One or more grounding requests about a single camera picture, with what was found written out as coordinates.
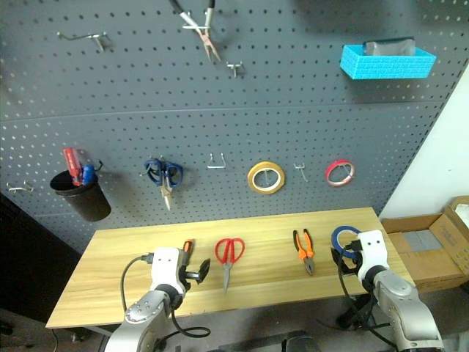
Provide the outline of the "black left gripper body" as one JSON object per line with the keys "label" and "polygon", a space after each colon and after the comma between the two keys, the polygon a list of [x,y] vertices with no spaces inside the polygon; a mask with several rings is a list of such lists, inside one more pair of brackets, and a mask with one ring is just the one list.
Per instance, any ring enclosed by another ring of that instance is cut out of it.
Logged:
{"label": "black left gripper body", "polygon": [[200,275],[199,272],[187,271],[187,266],[183,265],[179,270],[179,280],[182,286],[185,288],[185,291],[188,292],[191,288],[191,283],[189,280],[193,280],[196,284],[200,284]]}

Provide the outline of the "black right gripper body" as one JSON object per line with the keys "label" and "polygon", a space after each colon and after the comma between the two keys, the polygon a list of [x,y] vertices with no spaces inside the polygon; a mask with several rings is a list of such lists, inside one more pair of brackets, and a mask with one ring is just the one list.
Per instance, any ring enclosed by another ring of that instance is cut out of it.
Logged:
{"label": "black right gripper body", "polygon": [[350,258],[351,265],[345,263],[347,257],[345,256],[345,250],[342,250],[340,253],[340,274],[342,276],[355,275],[358,276],[358,272],[362,265],[362,254],[360,252],[354,252],[355,257]]}

